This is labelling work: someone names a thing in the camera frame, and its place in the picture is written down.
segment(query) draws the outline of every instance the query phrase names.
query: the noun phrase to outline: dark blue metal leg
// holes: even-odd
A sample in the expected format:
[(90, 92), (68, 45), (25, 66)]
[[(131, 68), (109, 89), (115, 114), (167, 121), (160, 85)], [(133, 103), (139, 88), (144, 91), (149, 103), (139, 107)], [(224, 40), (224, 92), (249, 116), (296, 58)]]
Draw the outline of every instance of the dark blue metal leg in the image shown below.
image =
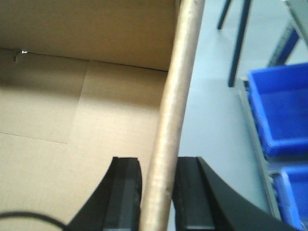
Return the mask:
[(269, 60), (268, 66), (279, 66), (285, 64), (297, 44), (298, 39), (299, 36), (296, 30), (292, 26), (292, 23), (289, 23), (278, 42), (276, 50)]
[(222, 12), (221, 12), (221, 15), (220, 15), (220, 18), (219, 18), (219, 21), (218, 21), (218, 24), (217, 24), (217, 29), (220, 30), (222, 28), (222, 25), (225, 21), (225, 17), (226, 17), (226, 14), (228, 12), (228, 9), (229, 9), (229, 6), (230, 6), (230, 3), (231, 3), (231, 0), (226, 0), (225, 1), (225, 5), (222, 9)]
[(248, 19), (249, 10), (250, 10), (250, 3), (251, 3), (251, 0), (244, 0), (239, 31), (238, 31), (238, 35), (236, 39), (236, 44), (235, 44), (235, 49), (234, 49), (233, 59), (232, 59), (232, 65), (231, 65), (231, 70), (229, 74), (229, 81), (228, 81), (229, 87), (234, 87), (235, 75), (236, 75), (237, 66), (239, 63), (240, 55), (241, 55), (242, 43), (243, 43), (243, 39), (245, 35), (247, 19)]

